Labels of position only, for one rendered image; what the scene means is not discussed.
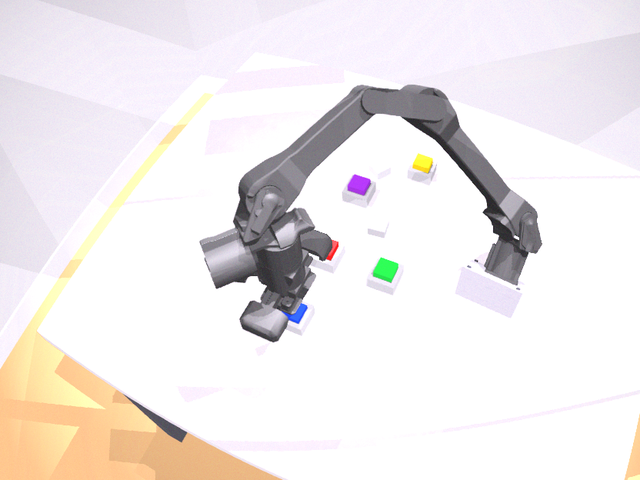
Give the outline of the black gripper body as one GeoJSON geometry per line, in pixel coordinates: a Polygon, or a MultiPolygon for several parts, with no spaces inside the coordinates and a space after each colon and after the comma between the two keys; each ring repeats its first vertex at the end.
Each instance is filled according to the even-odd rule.
{"type": "Polygon", "coordinates": [[[261,257],[256,265],[264,271],[266,280],[261,284],[268,286],[261,302],[251,300],[239,317],[242,329],[270,342],[279,342],[288,325],[288,316],[276,308],[291,311],[296,297],[310,276],[313,254],[319,261],[325,261],[332,250],[332,239],[325,233],[312,230],[300,235],[302,257],[299,263],[285,271],[273,271],[267,268],[261,257]]]}

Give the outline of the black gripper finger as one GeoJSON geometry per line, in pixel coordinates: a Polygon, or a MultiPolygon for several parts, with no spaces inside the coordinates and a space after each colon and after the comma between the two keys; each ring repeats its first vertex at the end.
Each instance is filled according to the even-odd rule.
{"type": "MultiPolygon", "coordinates": [[[[265,290],[263,291],[263,293],[261,294],[261,296],[260,296],[260,298],[259,298],[259,299],[260,299],[260,301],[261,301],[261,300],[262,300],[262,298],[264,297],[265,293],[268,291],[268,288],[269,288],[269,287],[268,287],[268,286],[266,286],[265,290]]],[[[302,303],[302,301],[303,301],[303,299],[302,299],[302,298],[296,297],[295,303],[293,304],[292,309],[291,309],[291,311],[290,311],[290,312],[288,312],[288,311],[286,311],[286,310],[283,310],[283,309],[280,309],[280,308],[276,308],[276,309],[278,309],[278,310],[280,310],[280,311],[283,311],[283,312],[286,312],[286,313],[288,313],[288,314],[290,314],[290,315],[294,315],[294,314],[297,312],[297,310],[298,310],[298,308],[299,308],[300,304],[302,303]]]]}
{"type": "Polygon", "coordinates": [[[300,292],[298,293],[297,297],[303,299],[307,294],[307,292],[309,291],[309,289],[311,288],[315,279],[316,279],[316,274],[314,272],[311,272],[310,276],[308,277],[307,281],[303,285],[302,290],[300,290],[300,292]]]}

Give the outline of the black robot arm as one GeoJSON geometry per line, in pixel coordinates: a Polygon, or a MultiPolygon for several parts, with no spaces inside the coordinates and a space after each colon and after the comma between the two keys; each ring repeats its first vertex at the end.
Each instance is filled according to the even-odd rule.
{"type": "Polygon", "coordinates": [[[487,274],[515,286],[529,252],[542,246],[538,213],[512,191],[473,141],[440,89],[406,85],[400,89],[356,85],[323,117],[282,152],[249,169],[238,184],[234,228],[199,240],[215,289],[266,280],[259,258],[273,271],[296,266],[300,235],[315,229],[305,208],[287,212],[310,174],[374,115],[400,116],[437,141],[485,197],[482,212],[498,241],[484,267],[487,274]],[[515,238],[519,237],[519,240],[515,238]]]}

